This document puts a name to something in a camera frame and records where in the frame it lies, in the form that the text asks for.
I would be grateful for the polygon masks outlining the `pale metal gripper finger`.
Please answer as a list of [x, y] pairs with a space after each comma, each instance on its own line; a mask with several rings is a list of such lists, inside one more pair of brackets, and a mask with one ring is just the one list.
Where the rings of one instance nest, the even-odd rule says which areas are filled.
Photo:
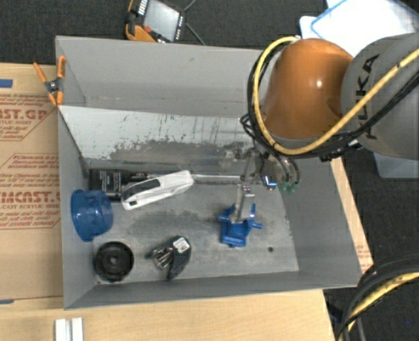
[[245, 218], [251, 222], [255, 219], [255, 194], [250, 186], [245, 189]]
[[236, 193], [235, 212], [234, 212], [234, 221], [235, 222], [242, 222], [243, 221], [245, 192], [246, 192], [246, 186], [245, 185], [238, 185], [237, 193]]

